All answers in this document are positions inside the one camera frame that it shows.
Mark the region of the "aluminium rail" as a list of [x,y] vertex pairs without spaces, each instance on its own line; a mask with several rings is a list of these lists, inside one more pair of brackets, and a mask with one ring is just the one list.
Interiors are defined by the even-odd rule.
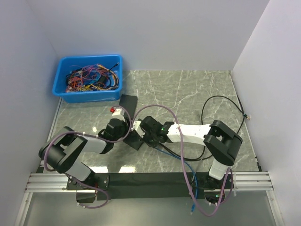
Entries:
[[[235,172],[235,191],[273,191],[268,172]],[[29,176],[26,193],[75,193],[67,190],[68,178],[59,173],[32,173]]]

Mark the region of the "blue plastic bin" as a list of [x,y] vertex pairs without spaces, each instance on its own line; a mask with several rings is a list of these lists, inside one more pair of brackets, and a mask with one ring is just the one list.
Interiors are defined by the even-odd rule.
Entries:
[[67,103],[113,101],[123,88],[121,55],[69,56],[60,60],[52,94]]

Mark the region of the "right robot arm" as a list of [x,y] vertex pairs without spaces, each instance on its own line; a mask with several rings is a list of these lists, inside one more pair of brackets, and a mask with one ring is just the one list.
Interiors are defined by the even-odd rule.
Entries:
[[217,188],[223,183],[228,167],[235,163],[243,139],[222,121],[215,120],[206,125],[185,125],[167,121],[164,124],[147,116],[135,121],[133,126],[141,139],[149,146],[180,141],[205,146],[214,161],[207,176],[207,183]]

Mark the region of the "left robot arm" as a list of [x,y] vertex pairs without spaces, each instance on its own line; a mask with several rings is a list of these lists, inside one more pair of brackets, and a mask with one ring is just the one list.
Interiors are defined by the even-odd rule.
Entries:
[[78,180],[78,184],[89,189],[96,183],[95,172],[78,160],[82,152],[106,154],[114,144],[124,141],[132,127],[128,116],[114,115],[106,128],[97,135],[85,135],[68,126],[52,137],[39,150],[39,157],[44,161],[47,171],[57,171]]

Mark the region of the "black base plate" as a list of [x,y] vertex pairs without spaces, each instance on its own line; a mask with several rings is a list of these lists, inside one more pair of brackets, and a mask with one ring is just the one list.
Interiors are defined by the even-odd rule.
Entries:
[[[214,179],[207,172],[197,172],[197,182],[192,181],[191,172],[187,176],[192,190],[198,193],[196,199],[204,199],[205,194],[222,188],[223,180]],[[182,172],[95,173],[89,185],[108,192],[112,199],[190,197]]]

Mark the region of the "black network switch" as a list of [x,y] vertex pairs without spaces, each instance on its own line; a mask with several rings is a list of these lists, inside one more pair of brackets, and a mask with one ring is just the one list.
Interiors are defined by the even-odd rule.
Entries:
[[128,134],[128,136],[123,140],[123,142],[137,151],[144,143],[142,138],[139,136],[139,134],[135,130],[131,131]]
[[119,105],[127,110],[127,112],[129,113],[132,119],[135,115],[137,102],[138,102],[137,96],[122,94],[119,100]]

